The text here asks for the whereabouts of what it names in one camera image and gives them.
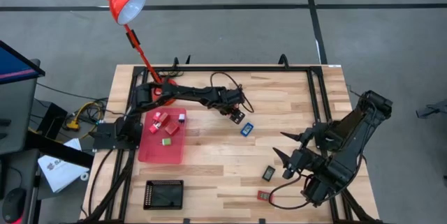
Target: computer monitor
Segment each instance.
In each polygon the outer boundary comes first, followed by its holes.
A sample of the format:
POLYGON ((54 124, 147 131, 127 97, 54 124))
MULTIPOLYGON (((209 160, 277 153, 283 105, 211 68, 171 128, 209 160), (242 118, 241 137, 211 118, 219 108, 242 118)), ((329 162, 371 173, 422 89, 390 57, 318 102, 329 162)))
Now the computer monitor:
POLYGON ((45 71, 0 40, 0 84, 44 75, 45 71))

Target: black tray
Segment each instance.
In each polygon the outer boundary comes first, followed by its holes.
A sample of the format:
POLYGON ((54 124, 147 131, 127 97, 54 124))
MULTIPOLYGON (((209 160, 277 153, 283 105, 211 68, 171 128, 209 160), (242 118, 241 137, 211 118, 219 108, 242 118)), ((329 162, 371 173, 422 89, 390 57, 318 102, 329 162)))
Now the black tray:
POLYGON ((178 210, 182 207, 182 180, 146 181, 144 210, 178 210))

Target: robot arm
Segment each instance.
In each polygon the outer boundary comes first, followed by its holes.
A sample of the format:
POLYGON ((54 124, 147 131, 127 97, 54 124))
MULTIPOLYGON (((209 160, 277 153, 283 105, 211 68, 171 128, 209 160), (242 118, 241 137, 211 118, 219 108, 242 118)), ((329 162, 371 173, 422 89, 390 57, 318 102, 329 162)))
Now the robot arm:
POLYGON ((361 162, 358 159, 372 133, 390 117, 392 104, 373 91, 367 91, 354 111, 341 121, 317 123, 299 135, 283 133, 302 143, 291 157, 274 148, 286 168, 283 178, 290 179, 295 172, 300 174, 304 169, 313 172, 301 193, 315 207, 342 193, 357 175, 361 162), (307 148, 313 137, 319 149, 332 152, 329 157, 307 148))
POLYGON ((140 139, 140 130, 136 130, 140 124, 140 116, 157 107, 165 105, 169 100, 187 100, 199 102, 208 109, 214 108, 222 115, 229 115, 231 121, 239 124, 245 114, 239 110, 239 104, 245 102, 242 88, 227 89, 225 87, 194 88, 184 87, 164 82, 163 84, 147 83, 135 88, 135 94, 131 106, 125 116, 115 122, 116 138, 125 141, 140 139), (153 94, 159 96, 152 100, 153 94))

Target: white paper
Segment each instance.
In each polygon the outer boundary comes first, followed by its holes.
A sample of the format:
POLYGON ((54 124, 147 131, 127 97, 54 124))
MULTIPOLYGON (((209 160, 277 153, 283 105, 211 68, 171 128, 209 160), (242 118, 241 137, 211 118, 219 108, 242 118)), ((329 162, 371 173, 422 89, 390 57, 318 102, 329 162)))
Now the white paper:
MULTIPOLYGON (((79 151, 81 150, 81 145, 79 143, 79 139, 77 138, 66 142, 64 145, 79 151)), ((63 160, 53 158, 48 155, 39 158, 38 164, 54 193, 60 192, 62 189, 71 184, 71 182, 75 181, 79 176, 81 176, 81 174, 89 171, 88 168, 67 163, 63 160)))

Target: connector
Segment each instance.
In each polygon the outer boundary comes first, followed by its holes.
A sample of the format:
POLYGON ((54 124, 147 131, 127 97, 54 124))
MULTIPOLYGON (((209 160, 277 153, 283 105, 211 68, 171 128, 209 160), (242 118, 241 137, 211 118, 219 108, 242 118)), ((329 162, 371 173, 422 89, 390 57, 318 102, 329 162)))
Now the connector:
POLYGON ((70 130, 78 131, 80 129, 80 126, 77 121, 72 120, 70 123, 67 124, 67 128, 70 130))

